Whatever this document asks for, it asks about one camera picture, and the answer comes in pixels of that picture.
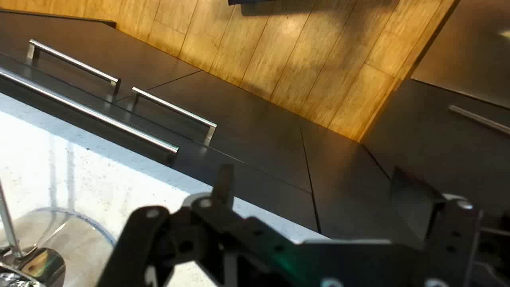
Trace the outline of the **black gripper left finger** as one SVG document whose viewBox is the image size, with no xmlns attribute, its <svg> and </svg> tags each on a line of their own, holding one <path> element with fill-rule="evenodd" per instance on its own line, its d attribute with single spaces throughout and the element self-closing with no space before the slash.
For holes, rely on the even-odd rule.
<svg viewBox="0 0 510 287">
<path fill-rule="evenodd" d="M 117 238 L 96 287 L 159 287 L 183 257 L 171 238 L 178 212 L 162 206 L 135 209 Z"/>
</svg>

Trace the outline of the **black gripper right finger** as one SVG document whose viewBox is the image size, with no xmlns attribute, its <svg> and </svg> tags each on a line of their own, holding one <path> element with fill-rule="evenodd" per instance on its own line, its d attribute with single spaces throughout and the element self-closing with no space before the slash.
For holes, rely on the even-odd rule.
<svg viewBox="0 0 510 287">
<path fill-rule="evenodd" d="M 463 199 L 447 199 L 399 168 L 390 179 L 390 203 L 418 241 L 412 282 L 468 287 L 482 212 Z"/>
</svg>

